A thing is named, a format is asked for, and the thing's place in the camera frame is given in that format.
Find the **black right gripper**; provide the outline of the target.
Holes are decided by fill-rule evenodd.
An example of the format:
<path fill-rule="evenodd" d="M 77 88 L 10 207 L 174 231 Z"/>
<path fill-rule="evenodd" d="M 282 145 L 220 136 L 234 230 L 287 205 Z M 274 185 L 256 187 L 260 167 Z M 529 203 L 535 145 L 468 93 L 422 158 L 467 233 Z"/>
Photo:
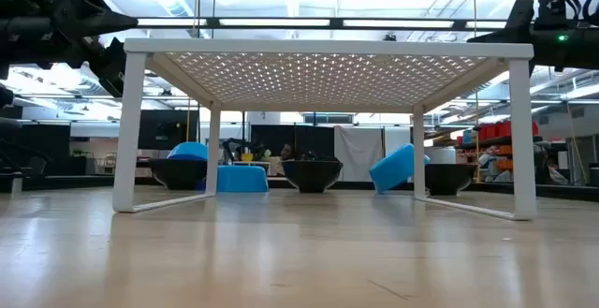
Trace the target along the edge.
<path fill-rule="evenodd" d="M 533 19 L 533 0 L 516 0 L 505 27 L 490 34 L 472 37 L 468 43 L 525 43 L 531 35 L 536 66 L 556 70 L 581 68 L 599 70 L 599 27 L 579 27 L 574 21 L 541 23 Z"/>

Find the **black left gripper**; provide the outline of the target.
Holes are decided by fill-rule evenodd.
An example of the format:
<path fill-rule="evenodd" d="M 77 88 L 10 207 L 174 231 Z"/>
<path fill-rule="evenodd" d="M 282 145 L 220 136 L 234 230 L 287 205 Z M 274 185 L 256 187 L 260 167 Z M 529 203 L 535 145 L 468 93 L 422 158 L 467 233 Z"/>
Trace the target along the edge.
<path fill-rule="evenodd" d="M 124 92 L 124 43 L 114 37 L 108 47 L 99 35 L 136 27 L 136 18 L 113 11 L 104 0 L 0 0 L 0 79 L 17 64 L 48 68 L 57 62 L 87 62 L 112 96 Z"/>

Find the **blue plastic bowl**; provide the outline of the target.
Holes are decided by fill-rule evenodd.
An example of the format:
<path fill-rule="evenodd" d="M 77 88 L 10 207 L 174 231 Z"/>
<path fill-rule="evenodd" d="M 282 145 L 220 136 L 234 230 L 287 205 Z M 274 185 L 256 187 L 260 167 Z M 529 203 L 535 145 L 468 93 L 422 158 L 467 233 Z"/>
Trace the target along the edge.
<path fill-rule="evenodd" d="M 182 142 L 176 145 L 168 154 L 167 159 L 207 161 L 209 148 L 196 141 Z"/>
<path fill-rule="evenodd" d="M 266 171 L 259 166 L 219 166 L 217 169 L 217 192 L 266 193 L 269 184 Z"/>
<path fill-rule="evenodd" d="M 411 143 L 404 144 L 370 168 L 374 189 L 384 194 L 414 174 L 415 150 Z"/>

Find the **black bowl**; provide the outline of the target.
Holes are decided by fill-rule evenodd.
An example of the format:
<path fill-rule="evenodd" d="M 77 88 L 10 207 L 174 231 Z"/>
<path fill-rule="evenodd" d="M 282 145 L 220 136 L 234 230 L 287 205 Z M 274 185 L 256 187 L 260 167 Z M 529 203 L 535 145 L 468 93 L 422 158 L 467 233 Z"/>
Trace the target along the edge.
<path fill-rule="evenodd" d="M 286 179 L 301 193 L 323 193 L 337 182 L 343 163 L 323 160 L 287 160 Z"/>
<path fill-rule="evenodd" d="M 456 196 L 472 182 L 476 167 L 468 164 L 425 166 L 425 186 L 432 196 Z"/>
<path fill-rule="evenodd" d="M 198 190 L 207 177 L 204 160 L 151 159 L 153 177 L 168 190 Z"/>

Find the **black monitor screen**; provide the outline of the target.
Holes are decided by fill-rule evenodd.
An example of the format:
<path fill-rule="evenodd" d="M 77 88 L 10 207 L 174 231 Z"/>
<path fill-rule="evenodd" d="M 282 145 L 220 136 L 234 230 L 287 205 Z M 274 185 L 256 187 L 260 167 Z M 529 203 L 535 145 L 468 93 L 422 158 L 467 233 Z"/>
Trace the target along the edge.
<path fill-rule="evenodd" d="M 186 110 L 143 110 L 139 122 L 141 150 L 172 150 L 182 142 L 195 140 L 197 113 Z"/>

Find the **rack with red orange bins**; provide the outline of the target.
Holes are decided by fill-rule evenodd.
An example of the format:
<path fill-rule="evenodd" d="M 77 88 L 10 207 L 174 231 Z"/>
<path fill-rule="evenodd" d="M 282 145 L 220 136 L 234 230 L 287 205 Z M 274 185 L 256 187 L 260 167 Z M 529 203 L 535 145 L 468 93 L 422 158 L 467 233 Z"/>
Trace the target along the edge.
<path fill-rule="evenodd" d="M 477 183 L 512 183 L 515 176 L 515 152 L 510 121 L 483 124 L 458 136 L 457 161 L 476 165 Z"/>

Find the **black partition panel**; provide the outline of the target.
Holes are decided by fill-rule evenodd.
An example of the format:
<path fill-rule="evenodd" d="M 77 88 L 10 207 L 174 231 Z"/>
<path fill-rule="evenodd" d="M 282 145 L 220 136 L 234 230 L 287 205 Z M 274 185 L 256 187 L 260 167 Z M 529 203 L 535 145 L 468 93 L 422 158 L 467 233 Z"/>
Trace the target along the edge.
<path fill-rule="evenodd" d="M 0 124 L 0 153 L 21 168 L 60 175 L 68 166 L 70 127 L 66 125 Z"/>
<path fill-rule="evenodd" d="M 312 125 L 252 125 L 251 142 L 262 144 L 271 156 L 285 146 L 294 159 L 335 160 L 334 129 Z"/>

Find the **white perforated metal shelf riser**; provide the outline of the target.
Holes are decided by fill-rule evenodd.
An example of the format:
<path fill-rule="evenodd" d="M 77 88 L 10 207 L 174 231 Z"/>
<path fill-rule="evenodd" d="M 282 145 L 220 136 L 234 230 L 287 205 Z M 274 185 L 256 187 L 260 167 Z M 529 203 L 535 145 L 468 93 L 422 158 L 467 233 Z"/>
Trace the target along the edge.
<path fill-rule="evenodd" d="M 236 111 L 358 111 L 414 117 L 414 196 L 425 200 L 426 112 L 507 72 L 514 153 L 514 221 L 536 217 L 529 62 L 533 47 L 506 43 L 129 38 L 112 207 L 134 201 L 146 70 L 211 113 L 206 193 L 217 192 L 220 116 Z"/>

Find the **white hanging cloth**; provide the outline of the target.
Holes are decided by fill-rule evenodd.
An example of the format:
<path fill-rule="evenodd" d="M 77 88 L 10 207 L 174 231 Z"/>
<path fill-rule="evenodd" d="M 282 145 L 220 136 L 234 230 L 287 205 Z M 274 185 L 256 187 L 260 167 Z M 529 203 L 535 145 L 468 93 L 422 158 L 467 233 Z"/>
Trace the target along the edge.
<path fill-rule="evenodd" d="M 335 125 L 334 156 L 343 163 L 341 180 L 370 182 L 370 169 L 383 157 L 380 128 Z"/>

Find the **black overhead frame bar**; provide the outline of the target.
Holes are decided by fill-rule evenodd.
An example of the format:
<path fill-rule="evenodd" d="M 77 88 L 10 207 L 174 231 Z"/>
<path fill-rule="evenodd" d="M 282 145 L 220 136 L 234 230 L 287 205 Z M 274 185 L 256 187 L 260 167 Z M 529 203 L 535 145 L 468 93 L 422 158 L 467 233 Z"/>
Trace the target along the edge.
<path fill-rule="evenodd" d="M 293 29 L 293 30 L 389 30 L 389 31 L 497 31 L 502 20 L 468 19 L 368 19 L 368 18 L 138 18 L 143 29 Z"/>

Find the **black table edge rail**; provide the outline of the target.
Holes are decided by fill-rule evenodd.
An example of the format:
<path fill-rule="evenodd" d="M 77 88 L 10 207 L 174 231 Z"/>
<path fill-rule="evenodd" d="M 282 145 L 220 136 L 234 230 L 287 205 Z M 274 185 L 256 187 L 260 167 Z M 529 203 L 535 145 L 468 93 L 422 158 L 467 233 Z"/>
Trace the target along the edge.
<path fill-rule="evenodd" d="M 0 174 L 0 192 L 8 192 L 12 186 L 12 175 Z M 71 188 L 89 188 L 89 187 L 112 187 L 113 176 L 110 175 L 91 175 L 91 176 L 48 176 L 39 178 L 25 178 L 22 182 L 22 189 L 25 191 L 53 190 L 53 189 L 71 189 Z M 269 179 L 269 188 L 294 188 L 285 178 Z M 158 185 L 153 177 L 136 177 L 136 185 Z M 373 190 L 372 182 L 342 182 L 338 181 L 329 189 L 344 190 Z M 392 190 L 413 191 L 412 183 L 401 183 Z M 487 192 L 512 194 L 513 185 L 508 183 L 471 183 L 462 192 Z M 559 198 L 580 200 L 599 203 L 599 188 L 589 186 L 565 186 L 539 184 L 536 187 L 536 195 L 540 198 Z"/>

